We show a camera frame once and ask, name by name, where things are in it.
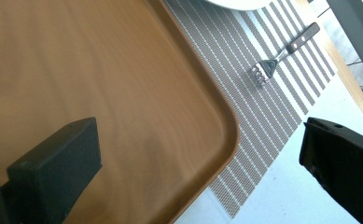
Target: gray placemat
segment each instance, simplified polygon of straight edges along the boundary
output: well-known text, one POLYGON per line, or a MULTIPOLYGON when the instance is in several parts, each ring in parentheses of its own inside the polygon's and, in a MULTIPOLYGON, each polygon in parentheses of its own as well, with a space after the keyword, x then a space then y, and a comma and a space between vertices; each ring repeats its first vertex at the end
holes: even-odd
POLYGON ((238 151, 210 185, 235 217, 328 85, 335 66, 312 39, 282 61, 262 89, 251 67, 276 56, 309 25, 291 0, 273 1, 255 11, 225 9, 203 0, 165 2, 239 120, 238 151))

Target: floor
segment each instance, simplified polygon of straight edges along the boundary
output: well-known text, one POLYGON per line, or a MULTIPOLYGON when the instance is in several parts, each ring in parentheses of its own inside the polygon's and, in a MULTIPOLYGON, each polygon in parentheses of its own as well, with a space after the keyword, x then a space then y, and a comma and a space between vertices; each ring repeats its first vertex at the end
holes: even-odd
POLYGON ((314 13, 326 28, 332 42, 343 56, 345 63, 355 76, 356 81, 360 86, 363 86, 363 63, 329 8, 327 0, 314 0, 310 4, 314 13))

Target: wooden tray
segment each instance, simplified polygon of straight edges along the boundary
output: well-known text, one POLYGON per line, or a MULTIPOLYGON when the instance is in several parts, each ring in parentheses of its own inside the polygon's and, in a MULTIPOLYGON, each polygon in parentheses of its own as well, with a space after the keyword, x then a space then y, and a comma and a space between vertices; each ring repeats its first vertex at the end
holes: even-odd
POLYGON ((103 168, 65 223, 174 221, 238 143, 159 0, 0 1, 0 184, 26 151, 91 116, 103 168))

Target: black fork handle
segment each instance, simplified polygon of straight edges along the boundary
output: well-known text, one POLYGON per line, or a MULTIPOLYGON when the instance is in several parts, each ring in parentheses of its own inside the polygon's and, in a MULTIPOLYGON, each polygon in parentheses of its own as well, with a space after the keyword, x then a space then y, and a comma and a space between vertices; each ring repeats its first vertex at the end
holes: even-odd
POLYGON ((308 42, 319 31, 320 26, 318 26, 317 22, 313 22, 300 36, 298 36, 298 38, 296 38, 294 41, 286 46, 286 51, 289 54, 293 54, 300 47, 306 44, 306 42, 308 42))

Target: wood grain surface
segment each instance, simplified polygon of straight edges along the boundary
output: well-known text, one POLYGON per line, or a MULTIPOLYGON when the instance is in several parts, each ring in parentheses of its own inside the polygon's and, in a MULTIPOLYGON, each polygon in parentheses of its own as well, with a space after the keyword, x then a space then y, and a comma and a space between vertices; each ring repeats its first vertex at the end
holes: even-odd
MULTIPOLYGON (((320 24, 320 22, 317 20, 317 17, 314 15, 311 7, 309 6, 307 0, 296 0, 296 4, 299 9, 299 13, 304 16, 303 18, 305 20, 309 20, 311 22, 317 21, 317 23, 320 24)), ((363 92, 361 88, 358 86, 358 83, 356 82, 356 79, 354 78, 353 74, 346 66, 341 54, 338 52, 335 45, 330 40, 329 35, 327 34, 327 32, 325 32, 325 28, 321 24, 320 26, 322 31, 318 33, 318 36, 320 38, 320 43, 324 46, 329 57, 337 66, 339 77, 341 78, 342 82, 344 83, 344 86, 350 92, 352 98, 356 102, 356 105, 360 108, 363 114, 363 92)))
POLYGON ((153 5, 0 1, 1 185, 14 160, 87 117, 97 118, 103 168, 65 223, 172 221, 224 168, 235 117, 153 5))

